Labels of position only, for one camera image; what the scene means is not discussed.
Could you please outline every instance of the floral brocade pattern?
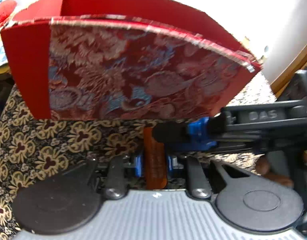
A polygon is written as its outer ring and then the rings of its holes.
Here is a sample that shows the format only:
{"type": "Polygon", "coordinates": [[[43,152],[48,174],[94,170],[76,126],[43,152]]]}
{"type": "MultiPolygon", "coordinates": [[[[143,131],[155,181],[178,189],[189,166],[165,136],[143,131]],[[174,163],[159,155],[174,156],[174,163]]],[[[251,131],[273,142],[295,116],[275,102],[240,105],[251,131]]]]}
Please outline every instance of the floral brocade pattern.
{"type": "MultiPolygon", "coordinates": [[[[261,91],[263,76],[257,75],[257,93],[261,91]]],[[[11,203],[17,191],[37,181],[57,174],[87,157],[108,162],[113,156],[132,154],[142,144],[142,131],[154,127],[161,120],[97,120],[52,121],[32,117],[16,87],[11,91],[0,119],[0,238],[11,239],[21,229],[12,215],[11,203]]],[[[254,168],[252,154],[211,155],[191,152],[201,162],[210,157],[221,158],[248,170],[254,168]]],[[[143,179],[129,182],[131,188],[145,188],[143,179]]],[[[184,188],[183,179],[172,179],[168,188],[184,188]]]]}
{"type": "Polygon", "coordinates": [[[203,41],[192,44],[180,36],[106,25],[50,28],[49,102],[55,120],[207,115],[244,68],[233,52],[222,48],[223,55],[230,54],[222,56],[203,41]]]}

